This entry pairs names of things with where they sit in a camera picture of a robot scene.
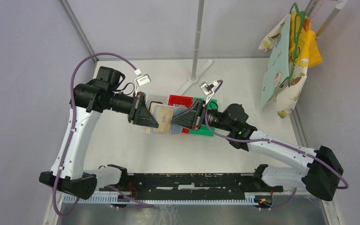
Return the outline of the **beige card holder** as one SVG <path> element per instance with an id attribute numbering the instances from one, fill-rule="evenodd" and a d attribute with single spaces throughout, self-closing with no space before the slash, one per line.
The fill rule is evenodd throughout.
<path id="1" fill-rule="evenodd" d="M 151 103 L 150 112 L 158 122 L 158 128 L 146 128 L 147 134 L 175 135 L 181 134 L 183 127 L 171 123 L 172 118 L 187 110 L 186 107 Z"/>

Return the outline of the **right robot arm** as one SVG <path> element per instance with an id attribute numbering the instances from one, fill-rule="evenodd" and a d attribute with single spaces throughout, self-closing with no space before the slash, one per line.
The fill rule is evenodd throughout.
<path id="1" fill-rule="evenodd" d="M 344 170 L 330 148 L 314 149 L 281 141 L 249 125 L 247 119 L 240 104 L 230 104 L 220 112 L 208 109 L 205 101 L 198 99 L 186 111 L 175 115 L 171 124 L 189 130 L 206 125 L 236 149 L 262 154 L 287 165 L 259 165 L 252 178 L 257 191 L 276 186 L 303 188 L 321 200 L 332 201 L 337 190 L 349 188 Z"/>

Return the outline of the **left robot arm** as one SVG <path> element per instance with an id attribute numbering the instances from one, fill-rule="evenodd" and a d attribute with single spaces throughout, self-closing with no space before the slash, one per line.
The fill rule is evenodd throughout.
<path id="1" fill-rule="evenodd" d="M 129 123 L 157 128 L 158 122 L 146 105 L 145 93 L 127 96 L 118 91 L 120 71 L 100 67 L 97 77 L 74 88 L 75 105 L 59 154 L 51 169 L 42 172 L 39 182 L 80 199 L 89 199 L 96 190 L 111 185 L 117 191 L 128 187 L 127 170 L 116 165 L 84 170 L 86 152 L 94 128 L 104 110 L 127 115 Z"/>

